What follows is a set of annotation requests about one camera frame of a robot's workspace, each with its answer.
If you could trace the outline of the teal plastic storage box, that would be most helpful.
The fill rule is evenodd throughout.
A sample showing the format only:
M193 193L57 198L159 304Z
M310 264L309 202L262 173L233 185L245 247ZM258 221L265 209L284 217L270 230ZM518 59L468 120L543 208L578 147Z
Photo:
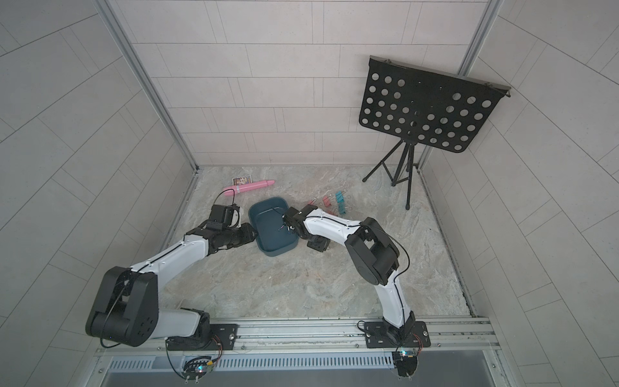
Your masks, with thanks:
M289 208L283 198L273 197L254 204L248 211L250 224L258 233L256 243L266 256L279 256L298 245L298 236L283 221Z

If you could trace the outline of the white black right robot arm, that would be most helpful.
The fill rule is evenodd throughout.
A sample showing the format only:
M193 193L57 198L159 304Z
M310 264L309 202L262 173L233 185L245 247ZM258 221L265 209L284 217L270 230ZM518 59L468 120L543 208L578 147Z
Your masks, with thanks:
M331 242L344 246L358 274L375 287L387 332L403 336L412 328L414 314L400 285L400 250L375 219L342 219L307 205L290 207L282 220L316 251L325 251Z

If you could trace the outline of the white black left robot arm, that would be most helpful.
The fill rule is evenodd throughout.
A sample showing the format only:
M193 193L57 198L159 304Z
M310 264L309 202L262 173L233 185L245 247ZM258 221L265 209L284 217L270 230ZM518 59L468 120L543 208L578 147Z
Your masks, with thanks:
M166 310L160 305L160 292L198 261L251 243L256 237L258 232L249 223L224 227L206 221L146 261L109 269L85 323L85 333L130 347L166 339L174 351L208 348L214 341L209 314L194 309Z

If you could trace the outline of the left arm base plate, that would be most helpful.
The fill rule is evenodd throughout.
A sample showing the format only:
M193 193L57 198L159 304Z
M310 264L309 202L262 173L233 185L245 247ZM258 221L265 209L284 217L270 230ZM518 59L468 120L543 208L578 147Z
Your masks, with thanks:
M166 344L170 351L230 351L235 346L238 329L238 324L203 324L192 336L172 336Z

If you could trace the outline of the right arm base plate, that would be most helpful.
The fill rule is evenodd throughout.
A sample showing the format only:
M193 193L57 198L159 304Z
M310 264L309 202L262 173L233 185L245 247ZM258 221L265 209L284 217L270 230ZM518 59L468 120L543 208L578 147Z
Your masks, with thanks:
M413 317L405 325L396 328L386 321L357 323L357 329L364 334L367 348L429 348L431 341L425 322Z

